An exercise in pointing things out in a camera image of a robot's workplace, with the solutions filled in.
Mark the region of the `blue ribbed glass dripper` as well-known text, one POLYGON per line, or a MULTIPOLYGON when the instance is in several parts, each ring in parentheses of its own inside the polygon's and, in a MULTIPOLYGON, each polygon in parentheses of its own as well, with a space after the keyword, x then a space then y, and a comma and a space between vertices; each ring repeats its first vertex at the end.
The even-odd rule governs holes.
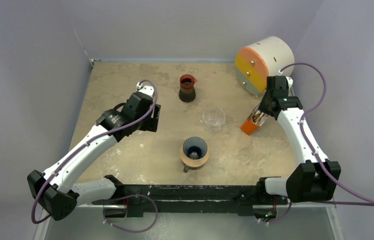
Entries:
POLYGON ((189 159, 197 160, 207 154, 208 146, 204 139, 193 136, 183 142, 182 152, 189 159))

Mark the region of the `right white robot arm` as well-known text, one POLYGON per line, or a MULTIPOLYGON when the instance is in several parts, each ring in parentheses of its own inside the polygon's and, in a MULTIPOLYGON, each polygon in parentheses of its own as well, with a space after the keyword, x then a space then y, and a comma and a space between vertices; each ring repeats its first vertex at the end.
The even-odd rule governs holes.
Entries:
POLYGON ((298 166, 288 178, 262 177, 263 184, 256 189, 255 196, 263 204, 275 196, 288 197, 294 203, 323 202, 331 200, 341 167, 330 161, 320 149, 305 119, 303 106, 296 96, 289 95, 287 76, 267 77, 266 93, 259 111, 269 115, 281 125, 294 150, 298 166))

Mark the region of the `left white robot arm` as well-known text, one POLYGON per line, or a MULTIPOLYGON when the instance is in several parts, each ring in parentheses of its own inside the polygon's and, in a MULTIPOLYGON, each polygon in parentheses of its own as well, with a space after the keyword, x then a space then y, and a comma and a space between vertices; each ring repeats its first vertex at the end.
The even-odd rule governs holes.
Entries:
POLYGON ((82 141, 53 166, 29 173, 27 181, 34 198, 32 222, 44 222, 35 219, 37 205, 48 213, 46 219, 67 217, 81 196, 72 189, 75 182, 99 156, 135 131, 156 132, 160 111, 156 102, 157 93, 132 93, 126 102, 104 111, 82 141))

